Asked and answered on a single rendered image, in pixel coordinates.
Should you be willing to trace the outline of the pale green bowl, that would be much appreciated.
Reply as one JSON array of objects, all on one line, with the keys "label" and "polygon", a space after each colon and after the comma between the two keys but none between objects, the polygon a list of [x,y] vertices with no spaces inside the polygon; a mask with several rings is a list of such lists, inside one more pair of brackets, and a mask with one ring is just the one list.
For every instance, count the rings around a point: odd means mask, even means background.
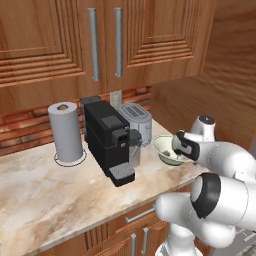
[{"label": "pale green bowl", "polygon": [[[177,155],[172,149],[172,135],[157,135],[152,138],[151,144],[154,150],[157,152],[159,158],[166,164],[171,166],[180,166],[184,163],[190,162],[190,159],[183,156]],[[164,155],[163,151],[169,151],[170,156]]]}]

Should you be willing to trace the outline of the silver toaster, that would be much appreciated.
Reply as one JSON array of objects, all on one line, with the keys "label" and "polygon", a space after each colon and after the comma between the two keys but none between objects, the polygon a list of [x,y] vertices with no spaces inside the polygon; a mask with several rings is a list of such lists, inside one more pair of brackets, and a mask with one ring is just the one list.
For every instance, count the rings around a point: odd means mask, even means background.
[{"label": "silver toaster", "polygon": [[152,139],[152,115],[136,103],[122,104],[118,111],[130,123],[130,128],[141,134],[142,146],[149,145]]}]

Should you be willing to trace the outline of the black coffee machine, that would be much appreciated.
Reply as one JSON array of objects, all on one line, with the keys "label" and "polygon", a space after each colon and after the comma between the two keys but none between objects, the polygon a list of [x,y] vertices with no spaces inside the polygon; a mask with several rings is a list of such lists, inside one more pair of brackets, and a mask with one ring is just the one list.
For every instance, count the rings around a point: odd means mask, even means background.
[{"label": "black coffee machine", "polygon": [[104,174],[116,187],[135,180],[129,158],[142,144],[141,134],[100,96],[80,99],[85,116],[85,141]]}]

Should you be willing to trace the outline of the grey paper towel roll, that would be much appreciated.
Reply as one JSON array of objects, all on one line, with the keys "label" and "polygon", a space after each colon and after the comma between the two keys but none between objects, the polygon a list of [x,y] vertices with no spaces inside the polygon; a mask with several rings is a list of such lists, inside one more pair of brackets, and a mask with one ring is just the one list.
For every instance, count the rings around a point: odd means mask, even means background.
[{"label": "grey paper towel roll", "polygon": [[48,107],[51,129],[57,157],[61,162],[71,163],[83,155],[77,105],[59,102]]}]

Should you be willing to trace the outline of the wooden drawer front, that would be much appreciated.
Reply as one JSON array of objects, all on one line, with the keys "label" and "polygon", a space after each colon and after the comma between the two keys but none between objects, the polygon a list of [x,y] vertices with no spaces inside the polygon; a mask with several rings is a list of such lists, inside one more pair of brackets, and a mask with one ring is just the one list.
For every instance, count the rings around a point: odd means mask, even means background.
[{"label": "wooden drawer front", "polygon": [[127,213],[124,213],[123,215],[107,222],[107,234],[108,237],[112,237],[114,235],[117,235],[119,233],[123,233],[125,231],[131,231],[134,230],[137,227],[143,226],[144,224],[147,224],[151,221],[159,221],[159,219],[156,217],[155,211],[130,223],[127,224],[125,217],[132,218],[146,210],[149,210],[153,205],[155,205],[155,202],[149,202],[147,204],[144,204],[143,206],[137,207],[136,209],[133,209]]}]

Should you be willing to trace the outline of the tall wooden side panel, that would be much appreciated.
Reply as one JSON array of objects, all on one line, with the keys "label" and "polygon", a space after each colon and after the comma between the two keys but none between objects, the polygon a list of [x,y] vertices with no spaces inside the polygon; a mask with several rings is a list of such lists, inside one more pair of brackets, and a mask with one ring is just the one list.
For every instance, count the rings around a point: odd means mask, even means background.
[{"label": "tall wooden side panel", "polygon": [[204,71],[152,87],[151,113],[168,131],[206,114],[216,138],[249,148],[256,133],[256,0],[218,0]]}]

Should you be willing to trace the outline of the wooden base cupboard door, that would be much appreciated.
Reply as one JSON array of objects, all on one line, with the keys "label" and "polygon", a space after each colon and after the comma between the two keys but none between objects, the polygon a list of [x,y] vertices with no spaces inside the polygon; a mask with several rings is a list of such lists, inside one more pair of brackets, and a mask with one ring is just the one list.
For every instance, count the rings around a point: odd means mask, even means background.
[{"label": "wooden base cupboard door", "polygon": [[155,256],[157,249],[167,238],[169,224],[164,221],[152,221],[145,227],[148,227],[149,232],[146,255],[142,256]]},{"label": "wooden base cupboard door", "polygon": [[131,234],[136,234],[136,246],[138,240],[138,232],[132,231],[122,233],[101,242],[95,248],[89,250],[83,256],[131,256],[132,240]]}]

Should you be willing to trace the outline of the grey metal appliance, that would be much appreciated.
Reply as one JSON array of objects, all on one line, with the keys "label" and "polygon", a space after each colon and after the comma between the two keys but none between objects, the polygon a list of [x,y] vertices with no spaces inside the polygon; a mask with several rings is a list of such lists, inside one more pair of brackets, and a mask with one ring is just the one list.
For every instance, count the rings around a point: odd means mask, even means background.
[{"label": "grey metal appliance", "polygon": [[241,229],[226,248],[213,248],[210,256],[256,256],[256,232]]}]

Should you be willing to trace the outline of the grey wall socket plate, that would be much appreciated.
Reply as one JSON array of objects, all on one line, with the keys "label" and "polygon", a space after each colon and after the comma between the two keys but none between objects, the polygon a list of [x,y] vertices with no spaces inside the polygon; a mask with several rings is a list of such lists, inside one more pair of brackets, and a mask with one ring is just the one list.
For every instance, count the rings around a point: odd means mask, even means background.
[{"label": "grey wall socket plate", "polygon": [[115,109],[118,109],[122,104],[122,91],[113,91],[110,93],[110,105]]}]

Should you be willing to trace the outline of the narrow wooden wall cupboard door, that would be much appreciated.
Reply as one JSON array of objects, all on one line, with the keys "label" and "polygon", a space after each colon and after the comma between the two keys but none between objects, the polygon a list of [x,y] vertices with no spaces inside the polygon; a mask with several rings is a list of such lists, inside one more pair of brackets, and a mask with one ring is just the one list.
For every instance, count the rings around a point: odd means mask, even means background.
[{"label": "narrow wooden wall cupboard door", "polygon": [[[203,71],[216,0],[104,0],[107,89],[117,91]],[[115,7],[122,8],[122,77],[116,77]]]}]

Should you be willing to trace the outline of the wide wooden wall cupboard door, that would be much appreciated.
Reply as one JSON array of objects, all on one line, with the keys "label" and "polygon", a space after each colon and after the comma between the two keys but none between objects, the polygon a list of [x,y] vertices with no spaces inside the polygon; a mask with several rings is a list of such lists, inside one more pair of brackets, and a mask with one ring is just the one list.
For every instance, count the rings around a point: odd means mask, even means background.
[{"label": "wide wooden wall cupboard door", "polygon": [[[93,79],[88,8],[97,11]],[[0,113],[106,91],[103,0],[0,0]]]}]

